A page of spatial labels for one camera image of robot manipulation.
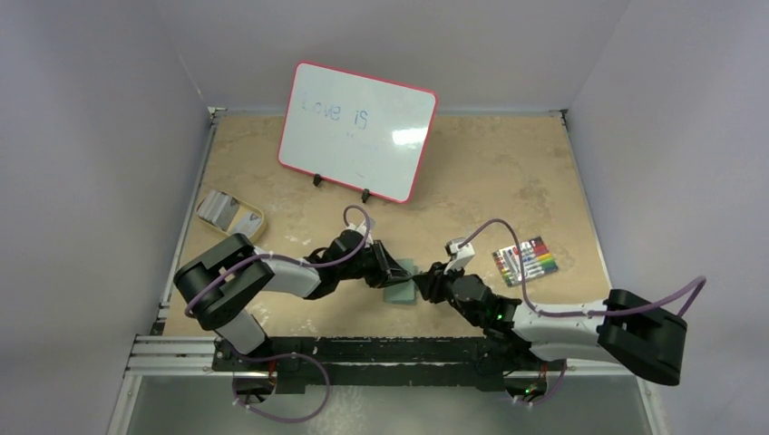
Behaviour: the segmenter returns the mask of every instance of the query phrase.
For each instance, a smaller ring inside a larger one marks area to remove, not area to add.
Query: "gray wall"
[[[209,106],[284,111],[300,60],[435,90],[441,111],[569,106],[628,0],[159,0]]]
[[[569,125],[612,284],[691,277],[677,433],[766,434],[769,4],[633,0]]]
[[[0,2],[0,432],[104,433],[207,133],[154,2]]]

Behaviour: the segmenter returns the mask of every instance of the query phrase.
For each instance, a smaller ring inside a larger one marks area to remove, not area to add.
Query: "purple cable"
[[[320,402],[320,405],[314,411],[310,412],[308,415],[306,415],[304,417],[292,418],[292,417],[280,417],[280,416],[277,416],[275,414],[270,414],[269,412],[264,412],[264,411],[260,410],[259,408],[253,407],[253,406],[251,406],[249,404],[246,404],[244,401],[242,401],[238,397],[238,389],[237,389],[237,387],[235,385],[237,380],[238,380],[238,378],[232,378],[232,395],[235,397],[235,402],[238,405],[240,405],[243,408],[245,408],[246,410],[254,412],[254,413],[258,414],[258,415],[261,415],[264,418],[267,418],[267,419],[270,419],[270,420],[273,420],[273,421],[277,421],[279,423],[301,423],[303,421],[308,421],[308,420],[312,419],[313,417],[317,416],[317,414],[319,414],[326,407],[326,404],[328,403],[328,398],[329,398],[329,396],[331,396],[331,380],[328,378],[328,372],[323,367],[323,364],[321,364],[315,358],[313,358],[313,357],[311,357],[309,355],[304,355],[303,353],[282,353],[280,355],[268,356],[268,357],[265,357],[265,358],[251,358],[251,357],[248,357],[246,355],[243,355],[243,354],[239,353],[238,351],[236,351],[234,349],[232,350],[232,352],[234,354],[236,354],[239,359],[241,359],[243,361],[246,361],[246,362],[249,362],[249,363],[262,363],[262,362],[263,363],[267,363],[267,362],[270,362],[270,361],[282,360],[284,358],[302,358],[303,360],[307,360],[307,361],[313,363],[318,369],[320,369],[321,374],[323,374],[323,379],[326,381],[326,394],[324,394],[323,401]]]
[[[515,231],[512,229],[510,224],[508,224],[503,219],[494,218],[488,220],[486,223],[478,227],[472,234],[470,234],[469,237],[467,237],[458,247],[462,248],[468,243],[470,243],[474,238],[476,238],[481,232],[486,229],[487,226],[493,224],[493,223],[499,223],[503,224],[508,231],[510,231],[510,234],[512,236],[512,239],[515,241],[515,247],[518,250],[518,253],[516,254],[516,257],[518,257],[518,265],[519,269],[523,271],[523,258],[521,257],[521,243],[518,241],[518,236],[516,236]],[[521,273],[521,295],[523,296],[523,302],[526,303],[526,305],[534,312],[539,315],[545,316],[545,317],[591,317],[593,315],[603,315],[606,317],[618,317],[623,315],[632,315],[632,314],[640,314],[645,313],[647,311],[651,311],[654,309],[657,309],[663,305],[670,304],[671,302],[674,302],[687,293],[691,292],[691,295],[684,303],[684,306],[681,307],[680,310],[678,310],[678,315],[682,316],[686,313],[686,311],[689,309],[689,307],[694,303],[695,299],[699,295],[699,293],[702,291],[702,288],[705,286],[706,278],[703,275],[698,276],[692,282],[690,282],[687,285],[684,285],[680,290],[673,293],[672,295],[663,297],[662,299],[642,305],[637,306],[635,308],[629,308],[627,310],[617,310],[617,311],[588,311],[586,313],[583,313],[581,311],[564,311],[560,313],[555,313],[551,311],[544,311],[544,310],[538,310],[537,306],[529,299],[529,292],[526,289],[526,274]]]
[[[227,269],[226,271],[224,271],[223,274],[217,276],[216,279],[214,279],[208,285],[206,285],[206,288],[204,288],[203,291],[195,295],[195,297],[193,297],[192,300],[190,300],[190,302],[184,308],[184,315],[190,318],[194,318],[195,314],[192,312],[192,308],[194,308],[195,305],[197,305],[198,302],[200,302],[200,299],[206,297],[207,294],[212,292],[215,288],[219,287],[219,285],[223,283],[228,276],[238,272],[240,269],[250,265],[251,263],[254,263],[257,260],[275,259],[275,260],[285,261],[287,263],[291,263],[297,266],[308,267],[313,269],[336,266],[349,260],[350,258],[355,256],[355,254],[357,254],[358,251],[363,249],[363,247],[365,246],[365,241],[368,240],[368,235],[369,233],[371,233],[371,218],[368,216],[368,213],[366,213],[365,210],[360,206],[351,205],[345,208],[345,211],[342,213],[342,219],[345,221],[345,225],[349,225],[347,224],[347,211],[349,211],[352,208],[363,213],[363,217],[365,220],[365,234],[363,236],[363,239],[361,239],[361,242],[358,244],[358,246],[356,246],[355,249],[350,251],[350,253],[347,254],[346,256],[343,256],[342,258],[339,258],[334,261],[329,261],[328,263],[318,263],[318,264],[308,263],[307,261],[304,261],[304,260],[297,260],[290,256],[282,256],[280,254],[256,254],[254,256],[250,256],[244,260],[240,260],[233,267]]]

